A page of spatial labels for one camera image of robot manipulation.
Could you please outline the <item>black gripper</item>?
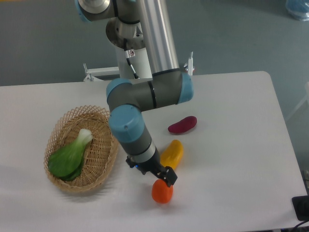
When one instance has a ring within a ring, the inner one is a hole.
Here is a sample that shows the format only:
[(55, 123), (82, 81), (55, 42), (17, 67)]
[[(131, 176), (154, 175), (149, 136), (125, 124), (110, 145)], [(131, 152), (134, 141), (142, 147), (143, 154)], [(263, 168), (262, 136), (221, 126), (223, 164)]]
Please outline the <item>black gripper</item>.
[(171, 167), (164, 167), (154, 156), (142, 163), (134, 162), (133, 157), (127, 156), (126, 162), (130, 168), (137, 168), (143, 175), (147, 172), (152, 173), (156, 178), (162, 179), (168, 187), (174, 185), (178, 178)]

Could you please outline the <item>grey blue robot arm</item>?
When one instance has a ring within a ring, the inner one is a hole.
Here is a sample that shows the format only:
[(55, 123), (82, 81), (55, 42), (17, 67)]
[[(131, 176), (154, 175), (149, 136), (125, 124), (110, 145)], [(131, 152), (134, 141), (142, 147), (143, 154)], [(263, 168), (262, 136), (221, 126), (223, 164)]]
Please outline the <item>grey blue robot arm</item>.
[(106, 35), (118, 49), (120, 76), (106, 89), (109, 126), (127, 153), (126, 162), (168, 186), (174, 169), (160, 163), (142, 112), (192, 99), (191, 78), (181, 72), (164, 0), (78, 0), (86, 22), (107, 19)]

